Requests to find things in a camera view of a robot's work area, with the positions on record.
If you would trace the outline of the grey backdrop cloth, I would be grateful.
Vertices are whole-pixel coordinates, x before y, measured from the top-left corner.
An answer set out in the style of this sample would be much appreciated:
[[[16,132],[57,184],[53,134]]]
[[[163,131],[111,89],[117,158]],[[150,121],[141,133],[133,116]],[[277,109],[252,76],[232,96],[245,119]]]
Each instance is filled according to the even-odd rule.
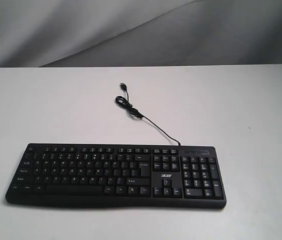
[[[0,67],[282,64],[282,0],[0,0]]]

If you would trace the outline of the black acer keyboard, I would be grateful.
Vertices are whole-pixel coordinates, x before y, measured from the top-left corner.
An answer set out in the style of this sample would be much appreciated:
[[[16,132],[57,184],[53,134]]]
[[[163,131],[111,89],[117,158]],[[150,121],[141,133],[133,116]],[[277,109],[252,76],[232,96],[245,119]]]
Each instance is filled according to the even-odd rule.
[[[65,208],[227,204],[215,148],[184,145],[30,143],[5,198]]]

